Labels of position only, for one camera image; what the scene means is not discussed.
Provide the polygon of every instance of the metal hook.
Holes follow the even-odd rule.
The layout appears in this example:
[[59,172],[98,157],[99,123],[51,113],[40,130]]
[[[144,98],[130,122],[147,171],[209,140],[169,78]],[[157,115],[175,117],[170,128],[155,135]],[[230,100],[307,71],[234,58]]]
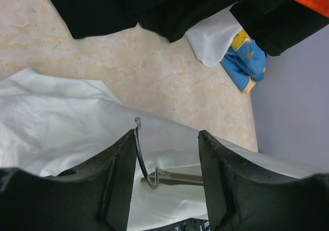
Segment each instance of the metal hook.
[[144,160],[143,160],[143,156],[142,156],[142,152],[140,150],[140,144],[139,144],[139,135],[138,135],[138,130],[141,128],[141,123],[140,123],[140,118],[137,117],[135,118],[135,123],[136,123],[136,128],[135,128],[135,141],[136,141],[136,153],[137,153],[137,158],[138,158],[138,162],[139,162],[139,166],[142,170],[142,173],[144,175],[144,177],[147,180],[148,185],[153,189],[156,190],[159,186],[159,174],[161,173],[161,169],[159,169],[158,167],[155,168],[154,170],[154,183],[151,181],[148,171],[146,170],[145,164],[144,164]]

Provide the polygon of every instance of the white sheet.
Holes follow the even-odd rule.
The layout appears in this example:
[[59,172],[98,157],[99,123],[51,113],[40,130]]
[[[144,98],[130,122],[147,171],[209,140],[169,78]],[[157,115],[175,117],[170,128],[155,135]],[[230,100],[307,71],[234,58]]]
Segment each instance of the white sheet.
[[[50,77],[25,69],[0,81],[0,166],[40,176],[57,175],[112,145],[140,117],[140,142],[149,172],[199,166],[198,131],[131,109],[102,81]],[[247,159],[285,175],[305,177],[321,170],[247,151],[222,140]],[[206,217],[202,187],[142,185],[136,165],[128,230]]]
[[220,63],[233,38],[242,30],[230,8],[200,21],[185,33],[195,57],[207,67]]

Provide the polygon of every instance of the marble floor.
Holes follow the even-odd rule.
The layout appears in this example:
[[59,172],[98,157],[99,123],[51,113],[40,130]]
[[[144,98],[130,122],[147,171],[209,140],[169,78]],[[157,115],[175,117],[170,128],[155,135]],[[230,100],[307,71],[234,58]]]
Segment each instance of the marble floor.
[[137,26],[77,41],[49,0],[0,0],[0,79],[26,67],[101,79],[125,105],[258,150],[250,96],[198,62],[186,38],[169,44]]

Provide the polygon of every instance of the black clothing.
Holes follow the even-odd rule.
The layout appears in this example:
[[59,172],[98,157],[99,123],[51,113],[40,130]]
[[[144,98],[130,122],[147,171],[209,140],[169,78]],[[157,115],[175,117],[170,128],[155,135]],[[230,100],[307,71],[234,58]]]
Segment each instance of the black clothing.
[[175,42],[185,32],[207,17],[235,3],[236,0],[167,0],[139,14],[138,22],[169,42]]
[[329,24],[329,18],[293,0],[285,0],[267,14],[248,1],[235,4],[230,11],[271,56],[280,55]]
[[51,0],[74,39],[135,27],[137,13],[166,0]]

